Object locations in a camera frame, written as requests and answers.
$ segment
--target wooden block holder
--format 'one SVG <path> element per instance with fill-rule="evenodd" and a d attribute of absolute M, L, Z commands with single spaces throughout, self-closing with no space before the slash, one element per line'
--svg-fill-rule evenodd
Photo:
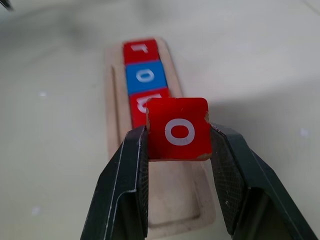
<path fill-rule="evenodd" d="M 155 37 L 171 96 L 183 97 L 166 43 Z M 111 158 L 132 129 L 122 44 L 106 51 L 107 143 Z M 208 163 L 149 163 L 148 237 L 157 239 L 207 226 L 216 218 Z"/>

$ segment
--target white table surface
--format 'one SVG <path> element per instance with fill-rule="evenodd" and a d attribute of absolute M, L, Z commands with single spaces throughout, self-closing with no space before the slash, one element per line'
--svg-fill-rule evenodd
<path fill-rule="evenodd" d="M 163 37 L 320 237 L 320 1 L 12 0 L 0 9 L 0 239 L 80 238 L 108 161 L 104 50 Z M 222 226 L 167 239 L 230 239 Z"/>

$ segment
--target red cube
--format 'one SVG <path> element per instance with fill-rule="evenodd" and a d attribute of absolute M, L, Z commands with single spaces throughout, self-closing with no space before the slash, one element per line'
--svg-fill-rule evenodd
<path fill-rule="evenodd" d="M 170 92 L 167 87 L 158 88 L 156 90 L 150 90 L 140 93 L 132 94 L 129 97 L 131 118 L 133 128 L 137 128 L 141 125 L 147 125 L 147 101 L 150 98 L 169 98 Z"/>
<path fill-rule="evenodd" d="M 155 39 L 130 41 L 123 45 L 124 64 L 137 64 L 160 60 Z"/>
<path fill-rule="evenodd" d="M 211 125 L 204 98 L 151 98 L 146 107 L 151 161 L 211 157 Z"/>

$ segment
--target wooden block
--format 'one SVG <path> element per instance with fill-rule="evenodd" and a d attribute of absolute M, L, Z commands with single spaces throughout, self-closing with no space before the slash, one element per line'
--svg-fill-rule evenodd
<path fill-rule="evenodd" d="M 160 59 L 155 39 L 130 41 L 123 45 L 124 64 L 137 64 Z"/>
<path fill-rule="evenodd" d="M 211 157 L 209 110 L 204 98 L 151 98 L 146 107 L 151 160 L 203 161 Z"/>
<path fill-rule="evenodd" d="M 161 61 L 130 64 L 125 71 L 129 95 L 167 87 Z"/>
<path fill-rule="evenodd" d="M 154 39 L 171 96 L 181 98 L 182 90 L 167 45 L 161 38 Z M 111 158 L 127 131 L 132 128 L 121 43 L 107 49 L 106 64 L 107 144 Z M 149 162 L 149 216 L 146 240 L 192 231 L 212 224 L 216 219 L 214 201 L 219 205 L 215 191 L 210 161 Z"/>
<path fill-rule="evenodd" d="M 147 125 L 147 101 L 150 98 L 169 98 L 170 92 L 167 87 L 156 90 L 144 91 L 132 94 L 130 99 L 131 119 L 133 128 Z"/>

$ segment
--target letter block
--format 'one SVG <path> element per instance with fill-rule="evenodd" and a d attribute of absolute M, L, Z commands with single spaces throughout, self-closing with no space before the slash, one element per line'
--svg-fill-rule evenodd
<path fill-rule="evenodd" d="M 160 60 L 157 42 L 154 39 L 125 43 L 123 56 L 125 65 Z"/>
<path fill-rule="evenodd" d="M 141 125 L 147 125 L 147 101 L 150 98 L 169 98 L 170 92 L 167 87 L 156 90 L 145 91 L 132 94 L 130 99 L 130 109 L 132 117 L 132 126 L 137 128 Z"/>
<path fill-rule="evenodd" d="M 126 66 L 125 72 L 129 96 L 167 86 L 161 61 L 130 64 Z"/>
<path fill-rule="evenodd" d="M 151 161 L 203 161 L 211 157 L 211 125 L 204 98 L 151 98 L 146 107 Z"/>

